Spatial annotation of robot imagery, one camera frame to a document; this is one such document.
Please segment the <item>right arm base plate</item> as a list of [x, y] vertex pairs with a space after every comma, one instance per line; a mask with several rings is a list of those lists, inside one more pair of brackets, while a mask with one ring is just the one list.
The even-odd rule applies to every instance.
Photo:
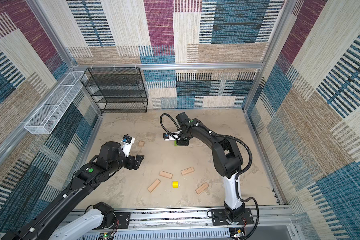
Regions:
[[211, 209], [207, 211], [207, 216], [212, 219], [213, 226], [253, 225], [255, 223], [249, 208], [239, 209], [236, 212], [228, 209]]

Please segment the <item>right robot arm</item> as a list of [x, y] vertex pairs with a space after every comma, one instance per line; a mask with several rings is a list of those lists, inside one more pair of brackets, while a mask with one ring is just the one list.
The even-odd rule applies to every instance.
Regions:
[[184, 112], [178, 114], [176, 120], [180, 125], [183, 142], [188, 143], [190, 139], [197, 138], [211, 149], [214, 167], [223, 178], [227, 221], [231, 224], [239, 222], [245, 212], [238, 175], [242, 171], [244, 161], [237, 141], [233, 137], [214, 133], [200, 120], [190, 119]]

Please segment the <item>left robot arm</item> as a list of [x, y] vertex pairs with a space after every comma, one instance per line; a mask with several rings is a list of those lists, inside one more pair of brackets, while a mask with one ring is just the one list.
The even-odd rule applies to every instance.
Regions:
[[122, 168], [138, 170], [144, 155], [126, 156], [117, 142], [102, 145], [100, 153], [83, 165], [68, 187], [37, 217], [16, 232], [7, 232], [3, 240], [47, 240], [69, 213], [101, 183]]

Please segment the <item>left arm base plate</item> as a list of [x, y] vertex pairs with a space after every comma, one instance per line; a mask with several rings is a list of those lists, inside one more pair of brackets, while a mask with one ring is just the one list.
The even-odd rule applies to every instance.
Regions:
[[115, 221], [112, 229], [128, 229], [130, 224], [131, 212], [114, 212]]

